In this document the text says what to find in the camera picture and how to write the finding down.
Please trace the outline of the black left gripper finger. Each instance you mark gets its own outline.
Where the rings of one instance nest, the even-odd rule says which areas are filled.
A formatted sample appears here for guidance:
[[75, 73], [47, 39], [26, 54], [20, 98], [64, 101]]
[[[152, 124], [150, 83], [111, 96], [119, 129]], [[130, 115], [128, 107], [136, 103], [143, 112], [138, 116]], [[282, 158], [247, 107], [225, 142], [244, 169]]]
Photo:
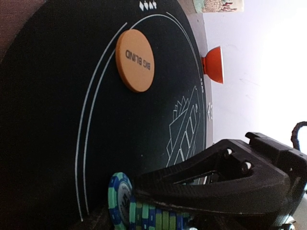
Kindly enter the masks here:
[[223, 139], [176, 165], [137, 176], [135, 197], [169, 210], [274, 213], [299, 202], [307, 157], [264, 134]]

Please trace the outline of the orange big blind button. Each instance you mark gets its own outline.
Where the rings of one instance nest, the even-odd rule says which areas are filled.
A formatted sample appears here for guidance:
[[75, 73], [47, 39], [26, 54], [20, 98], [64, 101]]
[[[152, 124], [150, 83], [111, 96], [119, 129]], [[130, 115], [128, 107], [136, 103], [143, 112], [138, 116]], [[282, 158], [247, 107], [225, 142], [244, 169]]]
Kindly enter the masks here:
[[141, 31], [129, 29], [119, 36], [115, 58], [120, 78], [127, 88], [140, 93], [151, 87], [155, 72], [154, 54]]

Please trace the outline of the blue green poker chips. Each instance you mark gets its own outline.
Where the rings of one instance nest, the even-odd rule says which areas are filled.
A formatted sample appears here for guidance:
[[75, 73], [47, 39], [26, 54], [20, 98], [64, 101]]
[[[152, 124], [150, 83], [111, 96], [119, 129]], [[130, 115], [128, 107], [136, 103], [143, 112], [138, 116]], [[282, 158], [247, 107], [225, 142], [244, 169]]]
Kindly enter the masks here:
[[123, 172], [112, 175], [108, 185], [108, 211], [115, 230], [187, 230], [192, 216], [141, 203]]

